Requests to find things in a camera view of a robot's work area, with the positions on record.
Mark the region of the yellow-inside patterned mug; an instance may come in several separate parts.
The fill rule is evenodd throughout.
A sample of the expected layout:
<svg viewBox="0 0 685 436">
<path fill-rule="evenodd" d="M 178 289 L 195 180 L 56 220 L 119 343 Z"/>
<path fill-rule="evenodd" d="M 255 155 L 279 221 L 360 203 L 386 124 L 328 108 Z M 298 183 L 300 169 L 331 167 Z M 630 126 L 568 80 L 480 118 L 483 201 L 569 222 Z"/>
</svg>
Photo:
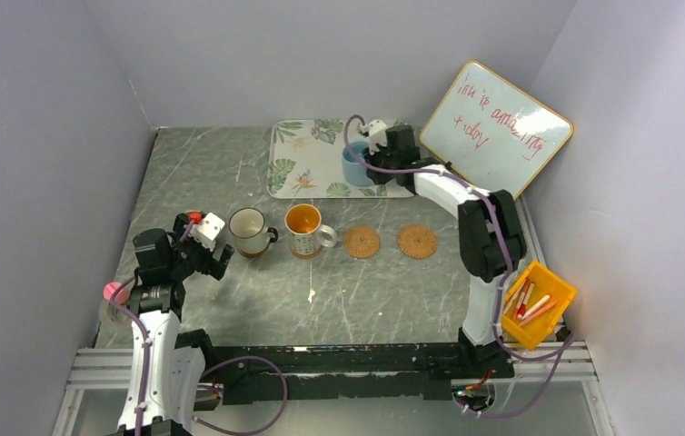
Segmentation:
<svg viewBox="0 0 685 436">
<path fill-rule="evenodd" d="M 300 203 L 292 206 L 284 217 L 289 231 L 289 249 L 301 259 L 316 256 L 323 248 L 333 248 L 338 243 L 338 234 L 323 224 L 321 212 L 313 205 Z"/>
</svg>

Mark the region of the white mug black rim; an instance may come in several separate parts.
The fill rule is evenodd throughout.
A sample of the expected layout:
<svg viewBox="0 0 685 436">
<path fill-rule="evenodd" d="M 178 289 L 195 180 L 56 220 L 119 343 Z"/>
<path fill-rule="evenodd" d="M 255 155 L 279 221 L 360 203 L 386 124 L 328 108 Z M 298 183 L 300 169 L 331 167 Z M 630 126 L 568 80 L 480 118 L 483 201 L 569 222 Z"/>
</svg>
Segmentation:
<svg viewBox="0 0 685 436">
<path fill-rule="evenodd" d="M 228 221 L 228 229 L 235 246 L 247 252 L 259 252 L 266 244 L 276 243 L 277 230 L 267 225 L 264 214 L 258 209 L 247 207 L 237 210 Z"/>
</svg>

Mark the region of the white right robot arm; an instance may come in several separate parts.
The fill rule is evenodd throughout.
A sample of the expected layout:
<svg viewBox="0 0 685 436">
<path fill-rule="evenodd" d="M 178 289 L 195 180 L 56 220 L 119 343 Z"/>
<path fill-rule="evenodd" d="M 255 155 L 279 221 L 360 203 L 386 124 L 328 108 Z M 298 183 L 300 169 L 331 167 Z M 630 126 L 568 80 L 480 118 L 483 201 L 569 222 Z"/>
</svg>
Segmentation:
<svg viewBox="0 0 685 436">
<path fill-rule="evenodd" d="M 513 197 L 505 190 L 479 188 L 448 164 L 423 158 L 407 124 L 373 120 L 357 130 L 369 143 L 362 155 L 373 182 L 395 181 L 456 218 L 462 264 L 472 278 L 456 361 L 465 375 L 480 376 L 502 354 L 503 287 L 527 252 Z"/>
</svg>

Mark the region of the smooth wooden coaster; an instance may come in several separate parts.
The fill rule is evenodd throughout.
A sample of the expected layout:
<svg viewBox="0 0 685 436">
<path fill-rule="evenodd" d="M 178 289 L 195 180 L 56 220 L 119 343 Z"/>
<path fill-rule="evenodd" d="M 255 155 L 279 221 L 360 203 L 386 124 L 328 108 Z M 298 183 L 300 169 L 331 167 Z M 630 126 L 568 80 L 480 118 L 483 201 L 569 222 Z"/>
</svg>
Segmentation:
<svg viewBox="0 0 685 436">
<path fill-rule="evenodd" d="M 270 248 L 270 244 L 268 243 L 259 252 L 254 252 L 254 253 L 247 252 L 245 250 L 242 250 L 240 247 L 236 247 L 236 250 L 241 256 L 243 256 L 245 258 L 256 258 L 256 257 L 260 257 L 263 254 L 265 254 L 269 250 L 269 248 Z"/>
</svg>

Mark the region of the light blue mug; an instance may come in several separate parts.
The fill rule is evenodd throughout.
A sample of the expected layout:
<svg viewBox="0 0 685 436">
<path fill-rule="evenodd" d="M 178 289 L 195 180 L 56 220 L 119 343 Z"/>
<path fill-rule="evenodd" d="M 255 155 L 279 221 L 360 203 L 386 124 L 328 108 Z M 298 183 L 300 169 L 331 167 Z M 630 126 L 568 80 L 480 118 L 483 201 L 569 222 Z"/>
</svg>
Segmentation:
<svg viewBox="0 0 685 436">
<path fill-rule="evenodd" d="M 342 150 L 342 175 L 344 181 L 356 187 L 368 187 L 374 185 L 374 182 L 367 176 L 367 169 L 354 157 L 351 151 L 354 151 L 361 159 L 364 153 L 369 149 L 369 145 L 365 141 L 351 142 L 349 147 L 344 147 Z"/>
</svg>

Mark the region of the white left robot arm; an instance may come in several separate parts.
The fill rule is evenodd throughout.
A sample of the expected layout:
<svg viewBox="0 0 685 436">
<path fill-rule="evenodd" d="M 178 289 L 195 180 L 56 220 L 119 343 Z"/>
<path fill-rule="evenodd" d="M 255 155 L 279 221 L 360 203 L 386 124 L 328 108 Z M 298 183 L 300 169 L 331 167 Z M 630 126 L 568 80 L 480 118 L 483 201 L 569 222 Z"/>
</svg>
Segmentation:
<svg viewBox="0 0 685 436">
<path fill-rule="evenodd" d="M 223 278 L 234 249 L 223 241 L 224 221 L 213 213 L 179 213 L 172 230 L 153 228 L 133 238 L 137 265 L 127 284 L 108 289 L 110 303 L 132 322 L 129 388 L 118 435 L 189 435 L 199 382 L 216 372 L 204 330 L 182 332 L 184 280 L 200 273 Z"/>
</svg>

